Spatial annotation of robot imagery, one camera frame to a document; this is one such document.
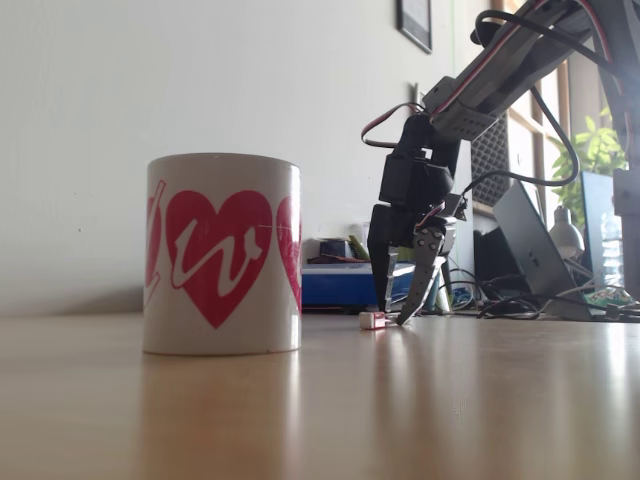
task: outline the robotic arm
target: robotic arm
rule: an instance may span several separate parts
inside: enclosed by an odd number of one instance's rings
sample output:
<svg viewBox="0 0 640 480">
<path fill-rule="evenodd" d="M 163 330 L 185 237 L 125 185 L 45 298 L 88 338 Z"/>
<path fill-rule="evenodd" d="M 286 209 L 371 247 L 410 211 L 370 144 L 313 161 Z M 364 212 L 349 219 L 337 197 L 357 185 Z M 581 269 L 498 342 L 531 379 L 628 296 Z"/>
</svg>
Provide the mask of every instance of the robotic arm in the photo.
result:
<svg viewBox="0 0 640 480">
<path fill-rule="evenodd" d="M 640 298 L 640 155 L 634 135 L 640 132 L 640 0 L 529 0 L 515 18 L 492 11 L 484 17 L 500 15 L 504 25 L 477 23 L 472 39 L 485 46 L 483 52 L 457 78 L 445 77 L 431 89 L 424 111 L 407 119 L 386 159 L 379 197 L 386 204 L 373 209 L 368 247 L 381 311 L 390 308 L 397 248 L 415 251 L 416 270 L 398 324 L 422 308 L 453 245 L 456 218 L 463 216 L 464 193 L 451 193 L 460 141 L 481 135 L 590 36 L 614 127 L 626 145 L 630 169 L 614 176 L 615 205 L 622 217 L 626 288 Z"/>
</svg>

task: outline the white lamp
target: white lamp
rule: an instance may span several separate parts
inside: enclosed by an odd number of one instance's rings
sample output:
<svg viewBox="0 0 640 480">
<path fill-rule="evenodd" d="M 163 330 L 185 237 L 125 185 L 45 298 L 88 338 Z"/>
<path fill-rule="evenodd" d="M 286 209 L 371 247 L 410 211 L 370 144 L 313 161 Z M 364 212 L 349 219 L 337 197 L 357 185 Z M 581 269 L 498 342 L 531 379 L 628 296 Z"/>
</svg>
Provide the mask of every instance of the white lamp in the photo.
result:
<svg viewBox="0 0 640 480">
<path fill-rule="evenodd" d="M 584 240 L 571 224 L 571 210 L 560 205 L 553 213 L 555 225 L 549 232 L 563 259 L 575 258 L 584 253 Z"/>
</svg>

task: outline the laptop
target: laptop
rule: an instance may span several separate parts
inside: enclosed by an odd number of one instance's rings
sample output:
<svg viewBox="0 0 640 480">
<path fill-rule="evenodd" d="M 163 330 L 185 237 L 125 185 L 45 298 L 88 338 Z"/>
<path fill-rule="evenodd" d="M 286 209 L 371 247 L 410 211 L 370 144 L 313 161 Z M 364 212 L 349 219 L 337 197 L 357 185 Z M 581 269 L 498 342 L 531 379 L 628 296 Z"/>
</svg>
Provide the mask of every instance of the laptop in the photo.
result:
<svg viewBox="0 0 640 480">
<path fill-rule="evenodd" d="M 495 204 L 493 213 L 533 294 L 558 295 L 577 287 L 521 182 L 513 183 Z M 585 301 L 580 292 L 564 298 Z M 551 302 L 546 313 L 569 320 L 594 320 L 587 306 L 567 302 Z"/>
</svg>

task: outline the metal bracket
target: metal bracket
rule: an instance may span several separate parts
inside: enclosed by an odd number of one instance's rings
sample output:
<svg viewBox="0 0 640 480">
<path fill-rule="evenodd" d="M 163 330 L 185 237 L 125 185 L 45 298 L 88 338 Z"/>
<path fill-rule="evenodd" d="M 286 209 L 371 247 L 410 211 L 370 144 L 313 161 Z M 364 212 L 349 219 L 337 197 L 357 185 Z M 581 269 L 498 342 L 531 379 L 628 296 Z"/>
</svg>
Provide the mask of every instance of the metal bracket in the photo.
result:
<svg viewBox="0 0 640 480">
<path fill-rule="evenodd" d="M 444 77 L 424 96 L 422 101 L 427 112 L 433 113 L 451 95 L 454 84 L 453 78 Z M 433 118 L 433 126 L 443 135 L 472 141 L 493 125 L 496 120 L 498 120 L 497 116 L 467 108 L 456 100 Z"/>
<path fill-rule="evenodd" d="M 409 320 L 424 305 L 433 281 L 445 261 L 444 257 L 438 256 L 444 242 L 445 235 L 437 227 L 426 227 L 416 232 L 413 241 L 416 269 L 413 272 L 409 296 L 396 319 L 398 325 Z"/>
</svg>

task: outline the mug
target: mug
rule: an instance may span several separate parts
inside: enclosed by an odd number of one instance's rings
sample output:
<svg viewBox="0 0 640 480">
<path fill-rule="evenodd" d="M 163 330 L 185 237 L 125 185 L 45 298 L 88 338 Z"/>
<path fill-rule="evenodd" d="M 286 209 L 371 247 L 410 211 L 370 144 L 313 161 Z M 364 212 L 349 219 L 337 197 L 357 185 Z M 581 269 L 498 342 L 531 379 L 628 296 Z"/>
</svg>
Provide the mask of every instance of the mug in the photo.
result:
<svg viewBox="0 0 640 480">
<path fill-rule="evenodd" d="M 147 353 L 300 346 L 300 170 L 258 155 L 159 158 L 147 171 Z"/>
</svg>

